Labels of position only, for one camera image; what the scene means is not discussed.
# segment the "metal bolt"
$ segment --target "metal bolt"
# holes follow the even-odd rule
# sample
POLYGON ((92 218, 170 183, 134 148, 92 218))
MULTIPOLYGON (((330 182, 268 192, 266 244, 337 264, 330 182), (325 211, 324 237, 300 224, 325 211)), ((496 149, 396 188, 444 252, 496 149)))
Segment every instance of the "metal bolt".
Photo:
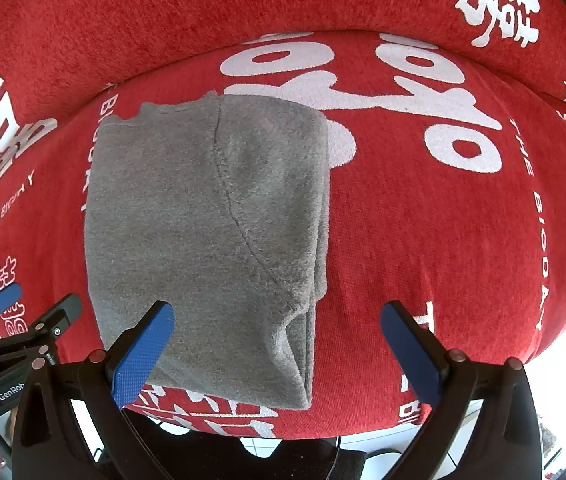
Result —
POLYGON ((463 361, 467 361, 467 355, 465 355, 465 352, 459 350, 458 348, 452 348, 448 352, 448 354, 450 356, 450 359, 457 363, 462 363, 463 361))
POLYGON ((507 361, 505 361, 506 364, 512 368, 513 370, 522 370, 523 369, 523 363, 521 361, 521 359, 517 359, 515 357, 510 357, 507 361))
POLYGON ((105 360, 107 354, 104 350, 95 350, 90 354, 90 362, 101 363, 105 360))
POLYGON ((46 362, 45 358, 37 357, 32 361, 32 368, 34 368, 34 370, 40 370, 43 366, 45 366, 46 362))

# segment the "blue textured pad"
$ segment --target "blue textured pad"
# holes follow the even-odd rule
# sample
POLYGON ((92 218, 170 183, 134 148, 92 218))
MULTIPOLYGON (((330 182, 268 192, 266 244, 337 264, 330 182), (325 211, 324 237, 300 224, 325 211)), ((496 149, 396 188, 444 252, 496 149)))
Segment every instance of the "blue textured pad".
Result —
POLYGON ((420 402, 438 405, 443 378, 400 315, 388 303, 381 312, 381 329, 420 402))
POLYGON ((23 291, 18 283, 10 283, 3 290, 0 290, 0 314, 20 300, 22 295, 23 291))
POLYGON ((174 331, 174 309, 166 303, 114 371, 112 397, 119 409, 136 400, 174 331))

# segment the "red blanket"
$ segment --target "red blanket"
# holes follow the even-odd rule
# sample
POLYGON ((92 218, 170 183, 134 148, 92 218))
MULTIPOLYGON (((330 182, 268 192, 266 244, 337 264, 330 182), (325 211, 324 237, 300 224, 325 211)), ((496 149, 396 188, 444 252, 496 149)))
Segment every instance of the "red blanket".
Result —
POLYGON ((501 11, 477 25, 463 1, 0 0, 0 288, 17 280, 25 291, 0 333, 21 332, 73 291, 86 311, 61 340, 62 357, 100 344, 82 238, 98 124, 133 116, 144 101, 215 90, 275 94, 332 121, 314 402, 288 412, 148 386, 138 409, 199 430, 282 438, 419 420, 425 409, 378 329, 392 299, 472 358, 538 354, 566 327, 566 105, 557 100, 566 98, 566 9, 501 0, 487 41, 501 11), (538 36, 520 27, 525 17, 538 36), (221 48, 306 27, 407 32, 500 74, 372 32, 221 48), (212 48, 80 106, 107 83, 212 48))

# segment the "seam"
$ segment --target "seam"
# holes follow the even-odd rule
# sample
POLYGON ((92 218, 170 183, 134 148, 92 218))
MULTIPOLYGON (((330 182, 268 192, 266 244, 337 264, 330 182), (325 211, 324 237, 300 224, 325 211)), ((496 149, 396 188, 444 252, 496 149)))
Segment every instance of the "seam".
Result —
POLYGON ((294 296, 292 296, 292 294, 278 282, 278 280, 272 275, 271 271, 265 266, 265 264, 259 259, 259 257, 256 256, 255 252, 252 250, 252 246, 250 245, 250 241, 248 240, 247 235, 245 234, 244 230, 240 226, 239 220, 234 215, 234 210, 232 209, 232 201, 230 199, 230 192, 228 190, 228 186, 226 185, 225 179, 223 177, 223 170, 221 169, 221 165, 219 164, 219 158, 222 156, 222 153, 221 153, 221 148, 218 145, 218 128, 221 124, 221 113, 222 113, 221 107, 222 107, 222 105, 223 105, 223 98, 221 97, 219 99, 219 103, 218 103, 218 120, 216 121, 216 126, 214 127, 214 149, 213 149, 213 151, 214 151, 214 165, 216 166, 216 171, 218 172, 218 177, 221 181, 221 186, 223 187, 223 191, 225 193, 225 198, 227 200, 227 206, 229 208, 230 216, 232 217, 232 220, 234 220, 234 223, 236 224, 236 227, 239 230, 240 236, 242 237, 243 241, 245 242, 245 245, 248 248, 248 251, 250 252, 252 257, 254 258, 256 263, 258 263, 258 266, 263 270, 263 272, 265 272, 267 277, 274 283, 274 285, 276 285, 276 288, 279 289, 285 295, 285 297, 287 298, 288 301, 291 301, 292 304, 297 304, 298 301, 296 300, 296 298, 294 296))

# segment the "gray fabric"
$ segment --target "gray fabric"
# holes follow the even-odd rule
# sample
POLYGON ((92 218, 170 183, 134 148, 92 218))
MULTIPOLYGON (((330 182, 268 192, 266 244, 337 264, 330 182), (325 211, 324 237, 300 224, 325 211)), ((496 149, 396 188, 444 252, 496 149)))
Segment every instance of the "gray fabric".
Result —
POLYGON ((176 329, 151 383, 306 410, 328 197, 326 119, 303 105, 208 95, 110 118, 85 219, 105 344, 167 301, 176 329))

